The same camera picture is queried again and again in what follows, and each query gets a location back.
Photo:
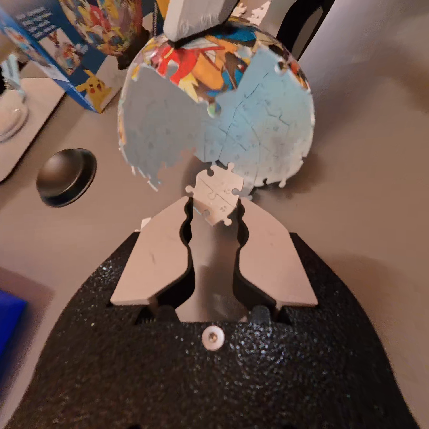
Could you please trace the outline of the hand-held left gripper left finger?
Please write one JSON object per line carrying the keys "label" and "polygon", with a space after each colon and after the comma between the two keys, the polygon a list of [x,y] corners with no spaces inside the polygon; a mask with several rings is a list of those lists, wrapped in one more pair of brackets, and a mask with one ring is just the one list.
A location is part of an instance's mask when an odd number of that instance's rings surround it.
{"label": "hand-held left gripper left finger", "polygon": [[193,198],[182,197],[142,221],[136,243],[110,298],[116,306],[179,307],[195,291]]}

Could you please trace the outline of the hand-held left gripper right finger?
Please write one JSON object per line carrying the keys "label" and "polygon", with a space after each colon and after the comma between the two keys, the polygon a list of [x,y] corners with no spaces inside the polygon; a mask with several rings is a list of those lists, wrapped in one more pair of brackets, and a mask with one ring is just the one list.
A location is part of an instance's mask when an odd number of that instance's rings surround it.
{"label": "hand-held left gripper right finger", "polygon": [[239,200],[233,293],[246,308],[315,307],[318,299],[287,228],[252,201]]}

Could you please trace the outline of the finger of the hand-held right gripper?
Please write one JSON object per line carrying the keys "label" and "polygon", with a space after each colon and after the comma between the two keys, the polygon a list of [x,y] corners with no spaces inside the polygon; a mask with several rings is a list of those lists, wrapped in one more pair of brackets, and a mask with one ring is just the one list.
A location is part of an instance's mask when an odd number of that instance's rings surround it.
{"label": "finger of the hand-held right gripper", "polygon": [[334,0],[296,0],[285,14],[276,39],[299,60],[334,5]]}
{"label": "finger of the hand-held right gripper", "polygon": [[163,33],[170,42],[190,40],[228,20],[238,0],[171,0]]}

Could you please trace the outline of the joined white puzzle pieces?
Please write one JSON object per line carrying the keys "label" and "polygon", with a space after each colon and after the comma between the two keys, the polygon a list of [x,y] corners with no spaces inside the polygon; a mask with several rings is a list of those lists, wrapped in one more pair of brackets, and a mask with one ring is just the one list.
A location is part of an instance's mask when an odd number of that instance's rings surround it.
{"label": "joined white puzzle pieces", "polygon": [[233,168],[234,163],[228,163],[226,169],[212,165],[212,175],[208,170],[202,170],[196,176],[195,185],[185,187],[185,191],[192,195],[194,210],[211,226],[219,222],[227,227],[232,224],[229,216],[237,206],[237,193],[244,185],[244,178],[234,173]]}

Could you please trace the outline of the colourful puzzle ball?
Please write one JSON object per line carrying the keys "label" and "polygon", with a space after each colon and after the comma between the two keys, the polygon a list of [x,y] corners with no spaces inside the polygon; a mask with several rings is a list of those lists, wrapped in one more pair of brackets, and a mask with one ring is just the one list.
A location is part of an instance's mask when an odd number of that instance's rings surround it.
{"label": "colourful puzzle ball", "polygon": [[285,46],[245,19],[180,46],[164,34],[133,59],[118,104],[119,151],[155,190],[158,172],[185,151],[234,164],[242,192],[283,188],[310,151],[308,80]]}

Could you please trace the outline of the black round ball stand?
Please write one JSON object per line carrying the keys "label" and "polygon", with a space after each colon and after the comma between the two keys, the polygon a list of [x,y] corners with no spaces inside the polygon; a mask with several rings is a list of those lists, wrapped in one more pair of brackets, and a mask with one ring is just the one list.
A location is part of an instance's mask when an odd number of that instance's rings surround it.
{"label": "black round ball stand", "polygon": [[83,148],[69,148],[52,155],[40,168],[36,189],[41,201],[60,208],[78,200],[92,184],[97,171],[94,154]]}

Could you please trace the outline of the pile of loose puzzle pieces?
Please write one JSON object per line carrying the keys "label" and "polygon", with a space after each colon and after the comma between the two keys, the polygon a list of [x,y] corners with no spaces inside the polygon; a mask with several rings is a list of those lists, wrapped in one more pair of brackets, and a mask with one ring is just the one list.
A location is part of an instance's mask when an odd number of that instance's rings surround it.
{"label": "pile of loose puzzle pieces", "polygon": [[270,5],[271,1],[268,0],[241,0],[237,2],[230,17],[260,26]]}

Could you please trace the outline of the printed puzzle box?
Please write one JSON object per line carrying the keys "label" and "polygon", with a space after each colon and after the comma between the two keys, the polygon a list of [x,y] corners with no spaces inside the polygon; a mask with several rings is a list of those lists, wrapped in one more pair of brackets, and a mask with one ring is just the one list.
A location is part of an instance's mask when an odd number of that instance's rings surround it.
{"label": "printed puzzle box", "polygon": [[87,110],[102,113],[150,38],[149,0],[2,0],[1,30]]}

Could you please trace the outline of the blue plastic bin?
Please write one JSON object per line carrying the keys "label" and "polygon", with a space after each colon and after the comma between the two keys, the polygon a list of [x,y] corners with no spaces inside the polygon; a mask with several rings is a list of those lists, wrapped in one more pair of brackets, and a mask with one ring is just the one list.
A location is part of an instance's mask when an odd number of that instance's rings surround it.
{"label": "blue plastic bin", "polygon": [[0,360],[7,353],[28,302],[0,290]]}

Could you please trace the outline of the clear plastic stand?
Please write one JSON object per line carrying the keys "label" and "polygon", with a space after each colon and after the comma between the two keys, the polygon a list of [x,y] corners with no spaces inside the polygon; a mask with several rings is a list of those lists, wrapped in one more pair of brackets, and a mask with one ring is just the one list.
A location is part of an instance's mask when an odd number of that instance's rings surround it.
{"label": "clear plastic stand", "polygon": [[0,96],[0,142],[5,142],[25,125],[29,115],[26,93],[21,85],[17,56],[9,53],[1,63],[4,90]]}

